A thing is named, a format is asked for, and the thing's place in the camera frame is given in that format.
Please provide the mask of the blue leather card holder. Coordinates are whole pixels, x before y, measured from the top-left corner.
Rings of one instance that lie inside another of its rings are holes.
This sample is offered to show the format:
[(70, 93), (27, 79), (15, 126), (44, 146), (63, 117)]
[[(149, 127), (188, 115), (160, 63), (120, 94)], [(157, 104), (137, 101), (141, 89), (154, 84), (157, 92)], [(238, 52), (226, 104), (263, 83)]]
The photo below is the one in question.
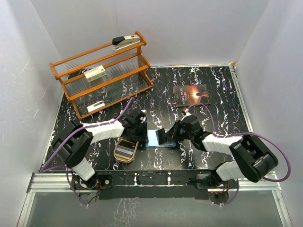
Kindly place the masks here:
[(176, 146), (175, 140), (169, 138), (167, 139), (167, 142), (160, 145), (157, 139), (156, 130), (148, 130), (147, 139), (148, 142), (145, 143), (146, 148), (173, 148)]

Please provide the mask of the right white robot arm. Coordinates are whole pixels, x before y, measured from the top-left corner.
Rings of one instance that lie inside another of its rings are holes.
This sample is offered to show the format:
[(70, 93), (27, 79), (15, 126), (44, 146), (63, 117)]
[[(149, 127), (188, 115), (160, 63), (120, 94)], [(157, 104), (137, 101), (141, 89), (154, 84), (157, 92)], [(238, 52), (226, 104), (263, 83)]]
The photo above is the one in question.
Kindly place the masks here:
[(156, 131), (159, 144), (168, 139), (175, 141), (189, 140), (198, 150), (219, 152), (234, 157), (232, 162), (225, 162), (215, 168), (211, 182), (221, 188), (228, 180), (247, 178), (257, 183), (278, 165), (277, 157), (261, 139), (255, 135), (217, 136), (204, 131), (196, 116), (185, 116), (174, 123), (168, 131)]

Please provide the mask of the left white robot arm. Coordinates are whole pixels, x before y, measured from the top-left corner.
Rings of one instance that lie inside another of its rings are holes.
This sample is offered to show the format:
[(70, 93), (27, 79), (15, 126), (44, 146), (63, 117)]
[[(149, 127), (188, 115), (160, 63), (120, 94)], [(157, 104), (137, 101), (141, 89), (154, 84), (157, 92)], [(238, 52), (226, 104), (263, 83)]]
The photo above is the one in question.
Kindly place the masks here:
[(137, 145), (148, 141), (146, 110), (135, 108), (118, 120), (100, 122), (96, 127), (92, 123), (71, 122), (54, 138), (52, 149), (59, 149), (59, 158), (81, 178), (86, 188), (92, 189), (97, 185), (98, 177), (85, 155), (91, 144), (110, 138), (119, 138), (125, 155), (132, 157)]

